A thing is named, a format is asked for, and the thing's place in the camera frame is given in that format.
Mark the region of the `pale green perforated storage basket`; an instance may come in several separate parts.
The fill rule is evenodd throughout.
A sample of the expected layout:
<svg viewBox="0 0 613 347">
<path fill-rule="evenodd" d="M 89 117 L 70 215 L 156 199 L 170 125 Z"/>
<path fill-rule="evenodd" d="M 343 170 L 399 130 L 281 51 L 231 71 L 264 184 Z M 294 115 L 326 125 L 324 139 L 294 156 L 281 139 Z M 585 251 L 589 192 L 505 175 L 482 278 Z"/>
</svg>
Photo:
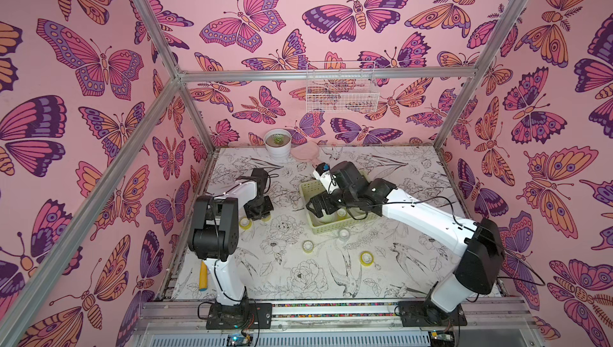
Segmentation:
<svg viewBox="0 0 613 347">
<path fill-rule="evenodd" d="M 375 213 L 365 213 L 357 207 L 346 208 L 330 201 L 327 188 L 313 179 L 299 185 L 299 193 L 306 208 L 306 222 L 314 235 L 322 235 L 379 219 Z"/>
</svg>

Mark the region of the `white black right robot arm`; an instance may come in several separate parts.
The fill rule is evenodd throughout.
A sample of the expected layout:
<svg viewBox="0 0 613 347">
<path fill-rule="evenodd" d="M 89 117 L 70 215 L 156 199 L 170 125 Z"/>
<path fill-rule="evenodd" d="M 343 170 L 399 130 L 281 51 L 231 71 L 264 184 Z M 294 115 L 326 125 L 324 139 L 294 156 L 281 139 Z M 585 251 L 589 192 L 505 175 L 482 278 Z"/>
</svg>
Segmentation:
<svg viewBox="0 0 613 347">
<path fill-rule="evenodd" d="M 469 297 L 492 292 L 503 265 L 506 250 L 498 225 L 490 219 L 475 222 L 459 218 L 419 200 L 386 179 L 368 181 L 354 163 L 336 166 L 320 163 L 313 176 L 324 192 L 306 202 L 317 218 L 340 209 L 351 213 L 376 214 L 420 231 L 460 257 L 444 279 L 430 289 L 426 305 L 451 313 Z"/>
</svg>

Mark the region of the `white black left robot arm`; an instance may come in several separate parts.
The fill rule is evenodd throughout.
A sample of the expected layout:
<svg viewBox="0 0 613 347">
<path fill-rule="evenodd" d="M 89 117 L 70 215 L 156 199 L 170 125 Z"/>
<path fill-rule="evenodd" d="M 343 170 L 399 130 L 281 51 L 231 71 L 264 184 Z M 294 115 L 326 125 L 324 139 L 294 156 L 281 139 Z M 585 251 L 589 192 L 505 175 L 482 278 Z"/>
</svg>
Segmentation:
<svg viewBox="0 0 613 347">
<path fill-rule="evenodd" d="M 199 196 L 188 232 L 188 249 L 206 265 L 216 289 L 216 303 L 236 306 L 247 300 L 234 258 L 242 218 L 269 219 L 274 206 L 268 196 L 271 176 L 255 168 L 224 193 Z"/>
</svg>

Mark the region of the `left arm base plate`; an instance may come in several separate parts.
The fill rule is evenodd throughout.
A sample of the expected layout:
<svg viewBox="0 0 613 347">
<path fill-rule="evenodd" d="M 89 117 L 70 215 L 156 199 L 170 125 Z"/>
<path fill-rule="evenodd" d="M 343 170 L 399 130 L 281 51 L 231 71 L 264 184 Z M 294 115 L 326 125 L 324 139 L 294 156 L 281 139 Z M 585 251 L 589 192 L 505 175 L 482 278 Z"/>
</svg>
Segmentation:
<svg viewBox="0 0 613 347">
<path fill-rule="evenodd" d="M 243 302 L 238 305 L 213 304 L 206 320 L 206 329 L 270 329 L 272 304 Z"/>
</svg>

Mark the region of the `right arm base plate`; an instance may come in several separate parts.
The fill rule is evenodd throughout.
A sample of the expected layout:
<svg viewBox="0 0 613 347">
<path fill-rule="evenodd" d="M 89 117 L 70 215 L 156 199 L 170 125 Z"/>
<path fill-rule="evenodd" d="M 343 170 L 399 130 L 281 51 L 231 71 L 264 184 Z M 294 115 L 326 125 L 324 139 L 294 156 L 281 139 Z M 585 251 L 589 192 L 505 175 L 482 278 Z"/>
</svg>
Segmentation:
<svg viewBox="0 0 613 347">
<path fill-rule="evenodd" d="M 400 301 L 394 314 L 401 319 L 403 327 L 446 328 L 468 324 L 460 305 L 450 313 L 445 313 L 429 302 Z"/>
</svg>

